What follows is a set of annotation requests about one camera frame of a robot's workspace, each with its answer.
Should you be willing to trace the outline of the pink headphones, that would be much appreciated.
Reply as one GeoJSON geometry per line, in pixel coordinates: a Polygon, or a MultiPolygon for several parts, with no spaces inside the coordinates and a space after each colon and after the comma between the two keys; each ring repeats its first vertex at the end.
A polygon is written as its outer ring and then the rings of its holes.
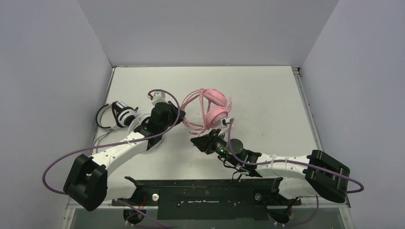
{"type": "Polygon", "coordinates": [[[182,120],[192,135],[202,135],[207,130],[216,128],[232,110],[232,98],[227,98],[222,92],[212,88],[200,88],[189,93],[181,104],[181,110],[185,111],[187,105],[196,99],[200,103],[202,124],[190,121],[187,117],[182,120]]]}

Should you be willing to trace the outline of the black white headphones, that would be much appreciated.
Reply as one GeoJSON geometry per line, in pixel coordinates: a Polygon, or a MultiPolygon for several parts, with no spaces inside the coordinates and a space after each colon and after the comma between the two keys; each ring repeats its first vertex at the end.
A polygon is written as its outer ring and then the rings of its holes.
{"type": "Polygon", "coordinates": [[[95,116],[95,123],[99,128],[110,131],[129,127],[130,124],[138,117],[138,109],[138,107],[133,108],[128,106],[123,101],[114,101],[99,108],[95,116]],[[108,110],[111,110],[115,122],[111,125],[103,126],[101,124],[102,116],[108,110]]]}

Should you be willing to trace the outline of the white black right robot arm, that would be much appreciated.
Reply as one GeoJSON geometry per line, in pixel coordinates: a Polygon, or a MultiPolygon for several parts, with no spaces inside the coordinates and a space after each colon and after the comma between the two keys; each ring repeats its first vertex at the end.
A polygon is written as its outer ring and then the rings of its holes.
{"type": "Polygon", "coordinates": [[[239,139],[225,140],[219,129],[190,141],[202,153],[216,153],[225,167],[241,175],[281,178],[270,191],[276,204],[301,196],[321,196],[335,203],[346,200],[350,169],[324,151],[313,150],[309,155],[293,157],[262,154],[245,149],[239,139]]]}

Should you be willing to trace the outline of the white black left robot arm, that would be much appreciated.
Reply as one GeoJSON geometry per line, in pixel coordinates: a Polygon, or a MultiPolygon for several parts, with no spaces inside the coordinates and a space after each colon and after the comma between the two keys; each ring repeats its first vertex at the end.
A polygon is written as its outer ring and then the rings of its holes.
{"type": "Polygon", "coordinates": [[[109,179],[109,176],[134,156],[147,152],[162,140],[162,136],[182,122],[186,112],[172,102],[158,102],[150,116],[123,140],[101,153],[79,155],[73,162],[63,191],[88,211],[103,201],[125,199],[131,205],[142,201],[143,192],[131,177],[109,179]]]}

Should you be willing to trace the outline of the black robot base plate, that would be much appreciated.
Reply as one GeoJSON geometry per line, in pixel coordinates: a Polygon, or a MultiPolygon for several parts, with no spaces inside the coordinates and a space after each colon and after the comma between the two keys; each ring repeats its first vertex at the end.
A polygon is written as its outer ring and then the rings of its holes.
{"type": "Polygon", "coordinates": [[[158,220],[286,220],[301,198],[280,195],[281,178],[139,180],[128,204],[156,207],[158,220]]]}

